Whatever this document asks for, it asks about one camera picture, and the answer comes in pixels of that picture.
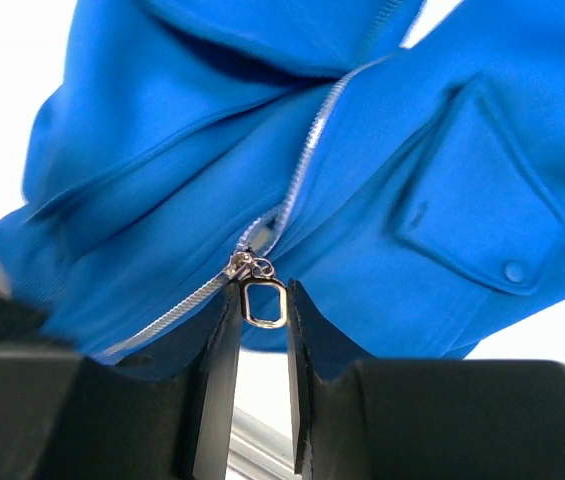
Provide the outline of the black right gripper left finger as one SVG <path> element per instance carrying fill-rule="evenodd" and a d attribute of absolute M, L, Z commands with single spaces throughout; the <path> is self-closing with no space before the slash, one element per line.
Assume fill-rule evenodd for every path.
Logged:
<path fill-rule="evenodd" d="M 43 341 L 0 298 L 0 479 L 221 479 L 241 322 L 227 287 L 185 324 L 105 366 Z"/>

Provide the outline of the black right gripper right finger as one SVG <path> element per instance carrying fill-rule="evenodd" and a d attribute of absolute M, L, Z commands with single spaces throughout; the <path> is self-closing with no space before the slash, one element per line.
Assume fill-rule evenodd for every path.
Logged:
<path fill-rule="evenodd" d="M 288 288 L 304 479 L 565 479 L 565 366 L 371 356 Z"/>

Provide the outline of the blue zip jacket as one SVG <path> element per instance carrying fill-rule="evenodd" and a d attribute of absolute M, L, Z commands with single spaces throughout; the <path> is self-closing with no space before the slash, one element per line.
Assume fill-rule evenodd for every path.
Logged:
<path fill-rule="evenodd" d="M 385 357 L 565 299 L 565 1 L 81 1 L 0 220 L 13 296 L 106 364 L 249 250 Z"/>

